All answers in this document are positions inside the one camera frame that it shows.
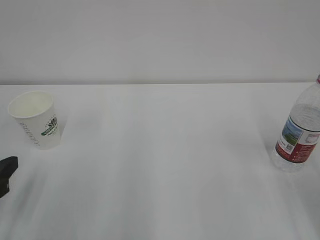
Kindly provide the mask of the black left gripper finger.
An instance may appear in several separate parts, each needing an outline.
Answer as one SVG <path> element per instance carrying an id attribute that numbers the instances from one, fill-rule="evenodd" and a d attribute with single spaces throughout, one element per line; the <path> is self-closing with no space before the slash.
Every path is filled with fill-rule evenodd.
<path id="1" fill-rule="evenodd" d="M 0 198 L 10 191 L 9 180 L 17 169 L 17 156 L 10 156 L 0 161 Z"/>

